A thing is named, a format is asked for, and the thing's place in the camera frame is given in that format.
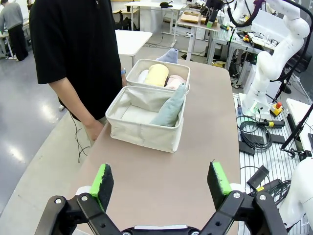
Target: floor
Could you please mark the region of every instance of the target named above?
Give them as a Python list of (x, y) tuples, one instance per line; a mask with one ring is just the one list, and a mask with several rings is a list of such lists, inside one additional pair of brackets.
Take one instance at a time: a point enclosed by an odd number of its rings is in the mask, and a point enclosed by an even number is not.
[[(187, 50), (189, 39), (179, 36), (177, 40), (175, 47)], [(155, 34), (136, 59), (157, 58), (171, 42), (172, 36)], [(203, 52), (206, 44), (197, 40), (195, 53)], [(205, 62), (200, 56), (192, 59)], [(129, 71), (130, 58), (121, 61)], [(32, 54), (19, 63), (0, 60), (0, 74), (0, 234), (33, 235), (47, 200), (53, 195), (67, 195), (86, 155), (82, 153), (78, 163), (73, 120), (68, 113), (58, 111), (59, 103), (49, 86), (37, 85)], [(287, 97), (309, 102), (297, 82), (291, 90), (290, 95), (281, 95), (283, 104)], [(241, 91), (233, 88), (234, 93)], [(78, 123), (77, 128), (80, 144), (89, 146)]]

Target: yellow towel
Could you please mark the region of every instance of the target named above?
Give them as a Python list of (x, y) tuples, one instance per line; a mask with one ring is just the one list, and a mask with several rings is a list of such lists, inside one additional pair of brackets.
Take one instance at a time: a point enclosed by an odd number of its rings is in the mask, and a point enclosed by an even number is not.
[(149, 72), (144, 83), (148, 85), (164, 87), (168, 73), (168, 68), (165, 65), (152, 65), (149, 68)]

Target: rolled towel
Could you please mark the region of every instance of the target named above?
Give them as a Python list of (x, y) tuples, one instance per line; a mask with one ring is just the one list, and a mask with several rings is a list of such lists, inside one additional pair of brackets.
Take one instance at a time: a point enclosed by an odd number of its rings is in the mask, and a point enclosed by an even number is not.
[(168, 76), (168, 68), (165, 65), (155, 64), (150, 66), (148, 75), (145, 79), (145, 84), (164, 87)]
[(144, 81), (145, 81), (145, 79), (146, 79), (146, 77), (148, 75), (148, 72), (149, 72), (149, 70), (142, 71), (141, 74), (138, 77), (138, 81), (137, 82), (138, 83), (144, 83)]
[(157, 116), (150, 122), (159, 126), (175, 126), (181, 106), (184, 102), (185, 84), (181, 84), (175, 93), (160, 108)]
[(157, 58), (156, 60), (177, 64), (178, 63), (178, 50), (172, 48), (168, 50), (164, 55)]
[(186, 81), (178, 75), (171, 75), (168, 79), (167, 85), (165, 88), (170, 88), (170, 89), (175, 89), (177, 90), (178, 87), (182, 84), (185, 83)]

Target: blue cloth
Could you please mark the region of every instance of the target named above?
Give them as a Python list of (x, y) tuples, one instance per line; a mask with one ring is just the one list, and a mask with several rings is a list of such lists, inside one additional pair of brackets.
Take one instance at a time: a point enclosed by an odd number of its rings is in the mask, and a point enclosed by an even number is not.
[(175, 126), (181, 106), (184, 102), (185, 84), (181, 84), (175, 93), (161, 107), (157, 116), (150, 124), (159, 126)]
[(166, 52), (164, 55), (157, 58), (156, 60), (177, 64), (178, 63), (178, 50), (172, 48), (168, 52)]

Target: storage basket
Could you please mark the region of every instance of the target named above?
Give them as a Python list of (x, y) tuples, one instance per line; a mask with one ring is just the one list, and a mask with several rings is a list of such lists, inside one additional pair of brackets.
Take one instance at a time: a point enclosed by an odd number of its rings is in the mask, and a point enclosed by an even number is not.
[(136, 86), (136, 87), (150, 87), (150, 88), (155, 88), (155, 89), (160, 89), (160, 90), (175, 91), (174, 89), (170, 89), (170, 88), (147, 85), (147, 84), (138, 82), (138, 78), (141, 72), (144, 70), (148, 70), (150, 66), (155, 65), (155, 64), (165, 65), (169, 70), (168, 77), (171, 75), (181, 76), (186, 81), (186, 94), (188, 93), (190, 68), (185, 65), (173, 64), (173, 63), (162, 62), (162, 61), (157, 61), (157, 60), (148, 60), (148, 59), (138, 60), (126, 77), (127, 83), (131, 86)]
[(183, 126), (186, 96), (174, 127), (149, 124), (173, 91), (126, 86), (106, 111), (111, 137), (147, 148), (175, 152)]

